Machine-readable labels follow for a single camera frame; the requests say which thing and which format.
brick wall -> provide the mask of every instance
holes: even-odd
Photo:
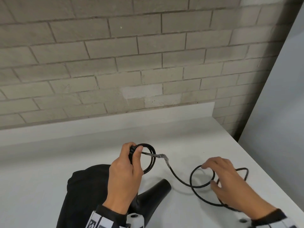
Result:
[[[215,101],[245,124],[302,0],[0,0],[0,129]]]

black sleeve cuff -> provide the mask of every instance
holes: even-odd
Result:
[[[280,209],[276,209],[275,211],[271,212],[270,214],[266,215],[263,218],[257,219],[257,220],[252,220],[251,225],[253,227],[256,226],[263,226],[263,225],[268,225],[274,222],[279,222],[283,219],[287,218],[286,215],[281,211]]]
[[[126,226],[126,222],[127,222],[126,214],[116,213],[116,212],[104,207],[103,205],[98,205],[95,212],[97,214],[101,215],[102,217],[110,219],[117,226]]]

white countertop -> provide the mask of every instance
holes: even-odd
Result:
[[[193,106],[188,106],[187,109],[189,115],[194,114],[191,113]],[[211,117],[210,112],[203,116],[206,117],[171,120],[169,123],[162,121],[161,124],[137,125],[138,127],[120,130],[103,129],[94,134],[0,146],[2,226],[54,228],[66,194],[66,183],[72,173],[96,164],[110,164],[118,157],[123,143],[134,141],[149,143],[157,153],[165,153],[173,170],[185,182],[189,182],[192,170],[209,157],[221,156],[230,159],[235,168],[247,167],[247,182],[253,189],[274,206],[281,208],[299,227],[304,227],[303,211]],[[6,132],[10,136],[14,134],[14,130]],[[145,168],[149,162],[150,158],[143,155],[142,167]],[[211,170],[198,170],[194,174],[194,184],[206,183],[211,175]],[[248,226],[238,222],[238,219],[246,217],[244,214],[200,201],[190,188],[174,178],[162,159],[157,159],[153,169],[143,176],[139,193],[162,178],[167,179],[173,189],[155,211],[148,228]],[[209,187],[198,192],[203,198],[218,202]]]

person's left hand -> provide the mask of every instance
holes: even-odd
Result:
[[[126,214],[128,208],[138,193],[143,170],[140,157],[143,147],[139,146],[133,154],[133,165],[129,160],[130,147],[134,142],[125,143],[121,148],[120,156],[109,169],[108,196],[103,206],[110,210]]]

hand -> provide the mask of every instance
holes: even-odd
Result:
[[[230,160],[212,157],[202,165],[202,168],[211,168],[216,172],[221,187],[215,181],[211,181],[211,189],[228,206],[244,212],[251,219],[263,218],[276,210],[239,176]]]
[[[138,193],[143,170],[140,157],[143,147],[139,146],[133,154],[133,165],[129,160],[130,147],[135,143],[125,143],[120,156],[109,169],[108,196],[103,206],[119,214],[126,214],[128,208]]]

